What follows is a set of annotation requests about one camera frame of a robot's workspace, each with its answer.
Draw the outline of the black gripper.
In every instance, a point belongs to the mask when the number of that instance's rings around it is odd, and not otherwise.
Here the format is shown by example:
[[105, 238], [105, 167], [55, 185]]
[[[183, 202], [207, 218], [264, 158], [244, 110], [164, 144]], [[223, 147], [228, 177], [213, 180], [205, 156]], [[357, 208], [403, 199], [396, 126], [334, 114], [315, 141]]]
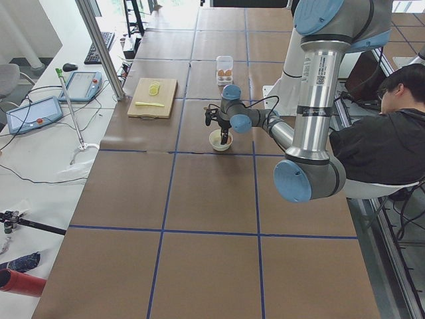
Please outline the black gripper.
[[217, 116], [217, 122], [221, 127], [220, 131], [220, 144], [226, 145], [228, 143], [228, 130], [230, 129], [230, 122], [221, 117]]

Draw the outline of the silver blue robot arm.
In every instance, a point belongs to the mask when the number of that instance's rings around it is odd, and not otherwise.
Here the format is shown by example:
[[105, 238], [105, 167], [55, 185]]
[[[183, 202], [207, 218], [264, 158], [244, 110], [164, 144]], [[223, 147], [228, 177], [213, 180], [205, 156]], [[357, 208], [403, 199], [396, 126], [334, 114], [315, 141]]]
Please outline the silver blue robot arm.
[[289, 1], [288, 7], [299, 84], [294, 126], [274, 109], [243, 105], [240, 88], [233, 84], [224, 87], [220, 106], [205, 112], [205, 122], [218, 122], [223, 138], [229, 130], [265, 130], [285, 151], [274, 168], [276, 189], [284, 199], [300, 203], [332, 196], [345, 184], [342, 163], [326, 149], [339, 67], [345, 54], [388, 42], [392, 2]]

